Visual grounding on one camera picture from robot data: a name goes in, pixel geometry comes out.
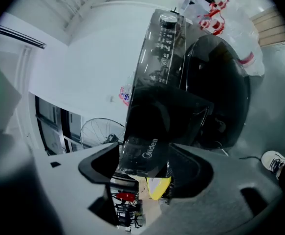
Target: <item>white shoe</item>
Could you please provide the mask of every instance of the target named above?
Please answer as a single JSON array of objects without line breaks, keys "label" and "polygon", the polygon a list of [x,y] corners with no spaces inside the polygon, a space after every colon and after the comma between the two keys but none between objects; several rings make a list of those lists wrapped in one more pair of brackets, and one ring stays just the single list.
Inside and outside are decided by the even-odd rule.
[{"label": "white shoe", "polygon": [[267,151],[262,155],[261,162],[278,178],[281,172],[280,168],[285,165],[285,157],[277,151]]}]

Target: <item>gray floor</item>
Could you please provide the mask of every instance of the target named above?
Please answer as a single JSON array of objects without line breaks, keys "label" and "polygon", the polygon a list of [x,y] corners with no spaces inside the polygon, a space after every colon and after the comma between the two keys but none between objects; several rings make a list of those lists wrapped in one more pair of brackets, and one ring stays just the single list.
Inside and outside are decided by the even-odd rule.
[{"label": "gray floor", "polygon": [[251,78],[251,101],[234,157],[261,157],[277,150],[285,156],[285,43],[262,48],[265,76]]}]

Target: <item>shoelace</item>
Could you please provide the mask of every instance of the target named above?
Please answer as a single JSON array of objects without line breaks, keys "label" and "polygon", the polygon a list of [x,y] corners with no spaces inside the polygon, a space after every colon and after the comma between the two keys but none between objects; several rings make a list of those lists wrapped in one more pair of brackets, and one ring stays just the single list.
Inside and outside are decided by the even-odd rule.
[{"label": "shoelace", "polygon": [[270,168],[272,169],[273,173],[277,173],[278,169],[283,166],[285,163],[282,162],[280,159],[273,159],[273,161],[270,163]]}]

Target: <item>midea logo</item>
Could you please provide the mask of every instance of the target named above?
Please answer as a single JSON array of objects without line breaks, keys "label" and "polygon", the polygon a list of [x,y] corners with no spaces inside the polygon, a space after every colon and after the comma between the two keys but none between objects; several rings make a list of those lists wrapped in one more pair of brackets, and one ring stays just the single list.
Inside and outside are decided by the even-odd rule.
[{"label": "midea logo", "polygon": [[152,152],[156,146],[156,143],[157,143],[157,139],[153,139],[153,142],[151,143],[151,145],[149,145],[149,149],[142,154],[143,158],[149,159],[152,157]]}]

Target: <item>window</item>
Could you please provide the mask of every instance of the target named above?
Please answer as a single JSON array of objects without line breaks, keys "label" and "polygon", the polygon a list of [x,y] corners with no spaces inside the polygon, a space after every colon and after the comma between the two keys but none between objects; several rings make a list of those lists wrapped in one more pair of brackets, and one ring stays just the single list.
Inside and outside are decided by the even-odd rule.
[{"label": "window", "polygon": [[80,151],[81,117],[36,96],[36,118],[48,155]]}]

